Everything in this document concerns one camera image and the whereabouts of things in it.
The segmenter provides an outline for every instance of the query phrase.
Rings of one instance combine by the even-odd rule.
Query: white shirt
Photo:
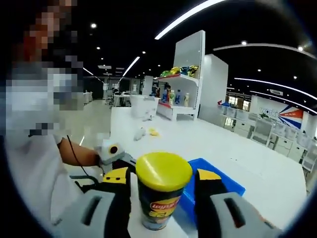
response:
[[[61,137],[32,136],[18,147],[5,148],[9,168],[22,199],[47,229],[52,228],[65,208],[82,194],[69,177],[57,143]]]

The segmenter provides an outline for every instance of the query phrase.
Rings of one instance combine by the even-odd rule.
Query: floor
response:
[[[102,139],[110,137],[111,109],[104,100],[95,100],[85,105],[83,110],[60,112],[64,120],[64,127],[58,135],[69,135],[71,141],[93,149],[100,145]],[[82,175],[80,167],[65,165],[70,175]],[[89,175],[100,178],[101,170],[98,167],[85,167]],[[78,180],[81,185],[91,184],[89,179]]]

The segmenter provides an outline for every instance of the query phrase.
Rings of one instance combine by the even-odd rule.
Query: shelf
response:
[[[184,80],[190,80],[192,82],[194,82],[196,84],[196,86],[198,87],[199,85],[199,80],[184,74],[174,74],[174,75],[169,75],[169,76],[165,76],[165,77],[160,77],[157,78],[156,80],[161,81],[161,82],[182,82]]]
[[[162,105],[167,108],[172,108],[172,109],[193,109],[191,107],[185,107],[185,106],[177,106],[177,105],[170,105],[169,103],[163,103],[163,102],[158,102],[159,105]]]

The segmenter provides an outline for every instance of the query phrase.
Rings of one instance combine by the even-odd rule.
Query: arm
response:
[[[71,142],[71,145],[73,146],[74,153],[82,166],[99,165],[100,157],[96,151],[80,146],[74,142]],[[65,164],[79,166],[68,139],[62,138],[57,146],[59,148],[61,159]]]

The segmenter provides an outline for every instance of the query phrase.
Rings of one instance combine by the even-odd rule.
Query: black cable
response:
[[[67,139],[68,139],[68,141],[69,141],[69,144],[70,144],[70,147],[71,147],[71,150],[73,151],[73,154],[74,154],[74,157],[75,157],[75,159],[77,160],[77,163],[79,164],[79,166],[82,168],[82,170],[84,171],[84,173],[87,175],[87,177],[90,177],[87,173],[86,173],[86,171],[84,170],[84,167],[81,165],[81,163],[78,161],[78,159],[77,159],[77,157],[76,157],[76,155],[75,155],[75,152],[74,152],[74,149],[73,149],[73,146],[72,146],[72,144],[71,144],[71,141],[70,141],[70,139],[69,139],[69,136],[67,135]]]

